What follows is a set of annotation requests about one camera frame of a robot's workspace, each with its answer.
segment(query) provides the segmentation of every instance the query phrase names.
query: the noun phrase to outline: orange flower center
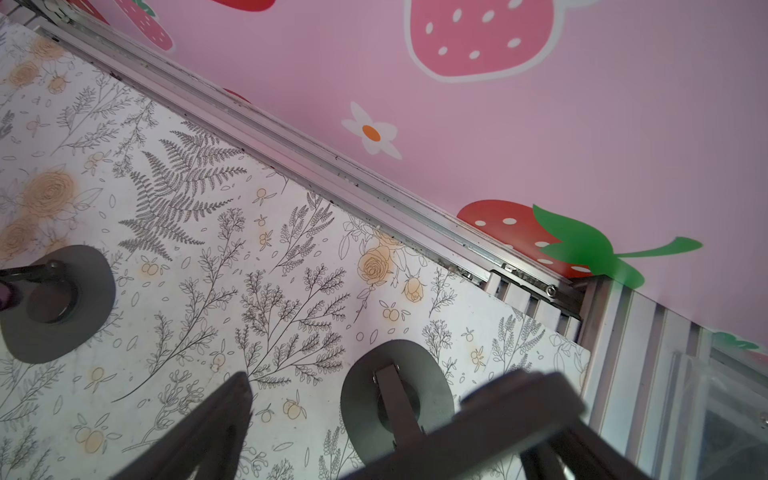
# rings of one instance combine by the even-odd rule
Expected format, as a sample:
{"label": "orange flower center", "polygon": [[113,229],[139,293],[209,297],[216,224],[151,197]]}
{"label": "orange flower center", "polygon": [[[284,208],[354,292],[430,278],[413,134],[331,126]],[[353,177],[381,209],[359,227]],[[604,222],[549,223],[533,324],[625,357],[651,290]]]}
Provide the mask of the orange flower center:
{"label": "orange flower center", "polygon": [[370,138],[373,141],[381,141],[382,139],[382,136],[379,133],[379,131],[376,130],[374,127],[371,127],[370,125],[363,125],[362,132],[366,135],[366,137]]}

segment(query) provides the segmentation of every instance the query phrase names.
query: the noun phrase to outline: white flower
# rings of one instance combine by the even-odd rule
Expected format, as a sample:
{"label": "white flower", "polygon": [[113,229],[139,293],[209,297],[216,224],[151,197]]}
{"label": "white flower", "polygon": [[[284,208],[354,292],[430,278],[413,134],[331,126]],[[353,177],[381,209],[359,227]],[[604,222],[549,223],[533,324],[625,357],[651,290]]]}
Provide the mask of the white flower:
{"label": "white flower", "polygon": [[362,138],[362,145],[369,154],[375,155],[383,151],[390,157],[402,160],[402,155],[392,145],[397,136],[395,125],[371,120],[370,115],[355,102],[352,102],[352,116],[354,120],[344,120],[341,125]]}

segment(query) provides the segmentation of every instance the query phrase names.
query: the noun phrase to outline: floral patterned board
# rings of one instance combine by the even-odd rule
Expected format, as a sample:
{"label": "floral patterned board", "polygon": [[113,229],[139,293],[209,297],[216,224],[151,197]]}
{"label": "floral patterned board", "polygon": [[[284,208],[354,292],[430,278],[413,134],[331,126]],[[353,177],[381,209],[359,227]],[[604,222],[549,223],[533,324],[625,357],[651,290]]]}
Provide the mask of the floral patterned board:
{"label": "floral patterned board", "polygon": [[0,357],[0,478],[106,478],[239,370],[238,477],[339,478],[360,466],[346,371],[391,339],[423,345],[457,403],[518,367],[579,388],[580,346],[4,18],[0,45],[0,267],[87,243],[118,285],[74,352]]}

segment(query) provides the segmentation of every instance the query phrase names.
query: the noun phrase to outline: gray disc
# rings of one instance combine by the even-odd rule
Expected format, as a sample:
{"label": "gray disc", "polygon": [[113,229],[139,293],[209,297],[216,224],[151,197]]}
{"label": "gray disc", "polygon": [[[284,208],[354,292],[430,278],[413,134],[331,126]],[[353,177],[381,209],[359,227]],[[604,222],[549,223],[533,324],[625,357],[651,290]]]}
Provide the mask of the gray disc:
{"label": "gray disc", "polygon": [[390,340],[366,353],[352,365],[341,388],[341,416],[349,440],[363,463],[395,451],[395,436],[382,421],[379,387],[373,373],[391,364],[399,367],[400,380],[417,423],[429,433],[451,421],[453,394],[432,355],[410,340]]}
{"label": "gray disc", "polygon": [[87,245],[64,247],[35,261],[66,264],[66,278],[77,288],[74,306],[55,323],[41,323],[29,317],[28,302],[37,283],[17,282],[22,301],[0,311],[0,328],[8,351],[26,363],[46,363],[78,348],[90,339],[109,317],[114,303],[114,278],[107,259]]}

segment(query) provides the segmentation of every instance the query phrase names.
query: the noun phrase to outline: gray suction cup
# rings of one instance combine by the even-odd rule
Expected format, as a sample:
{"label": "gray suction cup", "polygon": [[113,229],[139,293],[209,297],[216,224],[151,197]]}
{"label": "gray suction cup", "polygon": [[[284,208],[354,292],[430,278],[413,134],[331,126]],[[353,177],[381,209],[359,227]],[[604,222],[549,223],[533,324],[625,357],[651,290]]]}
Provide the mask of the gray suction cup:
{"label": "gray suction cup", "polygon": [[14,282],[20,301],[0,311],[5,345],[26,363],[51,362],[82,345],[104,325],[114,304],[114,278],[101,252],[72,245],[33,265],[49,260],[64,264],[62,278]]}
{"label": "gray suction cup", "polygon": [[363,463],[394,452],[374,372],[390,365],[398,374],[416,421],[429,433],[451,421],[453,394],[440,366],[423,347],[409,340],[391,340],[362,356],[349,370],[341,389],[341,416],[349,440]]}

